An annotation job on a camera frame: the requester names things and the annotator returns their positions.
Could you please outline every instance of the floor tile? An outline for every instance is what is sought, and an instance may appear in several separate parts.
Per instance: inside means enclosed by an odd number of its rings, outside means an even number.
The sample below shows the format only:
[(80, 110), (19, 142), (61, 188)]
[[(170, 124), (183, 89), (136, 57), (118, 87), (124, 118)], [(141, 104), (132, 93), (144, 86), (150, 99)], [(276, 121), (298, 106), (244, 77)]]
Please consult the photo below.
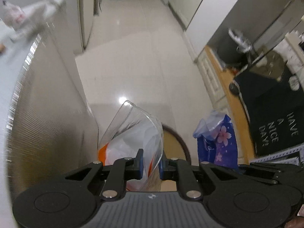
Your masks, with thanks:
[(198, 163), (199, 120), (211, 101), (182, 39), (182, 29), (160, 0), (103, 0), (85, 53), (76, 58), (99, 139), (125, 99), (172, 127)]
[(90, 106), (101, 132), (105, 132), (125, 100), (129, 100), (175, 129), (162, 77), (125, 76), (96, 78), (98, 101)]
[(112, 40), (76, 58), (82, 78), (117, 76), (161, 76), (151, 50), (151, 34), (141, 32)]

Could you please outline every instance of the baseboard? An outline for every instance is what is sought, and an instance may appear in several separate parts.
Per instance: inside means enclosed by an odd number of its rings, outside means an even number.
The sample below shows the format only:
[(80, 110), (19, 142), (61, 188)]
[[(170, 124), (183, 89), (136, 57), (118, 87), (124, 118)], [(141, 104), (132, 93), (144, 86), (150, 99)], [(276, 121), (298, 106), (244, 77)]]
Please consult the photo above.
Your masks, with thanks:
[(182, 37), (183, 37), (184, 43), (185, 43), (185, 45), (187, 47), (187, 50), (189, 52), (189, 55), (190, 55), (191, 59), (194, 62), (197, 62), (197, 57), (198, 56), (196, 55), (196, 53), (194, 51), (194, 48), (193, 48), (193, 46), (192, 46), (192, 44), (191, 44), (191, 42), (190, 42), (190, 40), (189, 40), (189, 38), (188, 38), (188, 36), (186, 34), (186, 31), (183, 32)]
[(76, 57), (78, 55), (83, 54), (83, 51), (80, 51), (79, 49), (77, 49), (77, 50), (73, 50), (73, 53), (74, 53), (74, 56)]
[(174, 18), (177, 20), (177, 22), (180, 24), (181, 28), (183, 29), (183, 31), (186, 31), (186, 27), (183, 24), (183, 22), (181, 21), (180, 17), (178, 16), (178, 14), (175, 12), (174, 8), (172, 7), (171, 3), (168, 2), (168, 7), (170, 8)]

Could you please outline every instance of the white plastic bag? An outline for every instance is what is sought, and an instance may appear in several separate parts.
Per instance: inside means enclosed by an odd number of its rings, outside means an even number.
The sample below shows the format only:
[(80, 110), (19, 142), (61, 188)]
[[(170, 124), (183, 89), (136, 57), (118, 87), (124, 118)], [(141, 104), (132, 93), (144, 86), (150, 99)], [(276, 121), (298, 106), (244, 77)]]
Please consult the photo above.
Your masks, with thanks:
[(10, 36), (14, 42), (23, 37), (29, 37), (34, 32), (47, 25), (47, 19), (52, 16), (52, 10), (59, 8), (63, 0), (43, 0), (20, 8), (3, 1), (5, 14), (3, 22), (16, 32)]
[(126, 101), (104, 133), (98, 147), (98, 159), (105, 165), (125, 157), (135, 158), (143, 149), (143, 177), (130, 180), (131, 191), (159, 191), (158, 163), (164, 150), (162, 124), (153, 116)]

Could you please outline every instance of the plastic bag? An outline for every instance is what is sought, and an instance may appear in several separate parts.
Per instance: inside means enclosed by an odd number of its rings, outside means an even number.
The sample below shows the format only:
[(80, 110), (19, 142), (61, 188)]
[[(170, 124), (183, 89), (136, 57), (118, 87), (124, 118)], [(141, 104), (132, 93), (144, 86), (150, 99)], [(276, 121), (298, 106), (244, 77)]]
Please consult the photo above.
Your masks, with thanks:
[(29, 37), (34, 32), (47, 25), (46, 20), (58, 9), (63, 0), (43, 0), (29, 6), (20, 8), (7, 1), (3, 1), (5, 11), (3, 22), (12, 27), (16, 33), (10, 36), (12, 41), (22, 37)]
[(229, 28), (228, 34), (239, 45), (237, 48), (238, 51), (247, 53), (252, 50), (252, 44), (240, 31)]
[(229, 116), (212, 111), (206, 121), (199, 122), (193, 137), (197, 138), (199, 162), (237, 168), (238, 147)]
[(143, 177), (141, 180), (127, 181), (127, 189), (159, 191), (161, 180), (157, 176), (158, 163), (164, 150), (162, 124), (126, 101), (101, 139), (98, 159), (104, 165), (112, 165), (120, 158), (134, 158), (140, 148), (143, 149)]

